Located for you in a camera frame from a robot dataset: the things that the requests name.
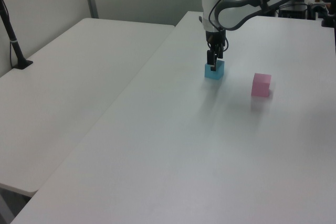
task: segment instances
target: white table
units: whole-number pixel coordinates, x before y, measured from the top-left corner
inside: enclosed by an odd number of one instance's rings
[[[251,19],[227,33],[218,82],[203,77],[198,15],[187,13],[13,224],[334,223],[333,29]],[[255,72],[272,75],[271,97],[250,96]]]
[[[0,78],[0,187],[32,196],[173,26],[84,19]]]

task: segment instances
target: blue cube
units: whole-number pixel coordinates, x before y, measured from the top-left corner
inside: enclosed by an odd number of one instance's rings
[[[224,75],[224,61],[218,60],[216,64],[216,71],[211,71],[211,66],[205,64],[204,77],[214,80],[219,80]]]

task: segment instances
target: pink cube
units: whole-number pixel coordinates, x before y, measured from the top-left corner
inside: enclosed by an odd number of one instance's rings
[[[255,73],[251,95],[254,97],[268,97],[271,77],[270,74]]]

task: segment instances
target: floor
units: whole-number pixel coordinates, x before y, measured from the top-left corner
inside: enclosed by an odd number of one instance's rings
[[[0,224],[10,224],[29,200],[29,197],[0,189]]]

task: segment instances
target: cube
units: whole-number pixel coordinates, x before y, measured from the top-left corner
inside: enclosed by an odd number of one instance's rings
[[[211,66],[205,64],[204,77],[219,80],[224,75],[224,61],[218,60],[216,63],[216,71],[211,71]]]
[[[254,97],[269,97],[271,77],[270,74],[255,73],[251,95]]]

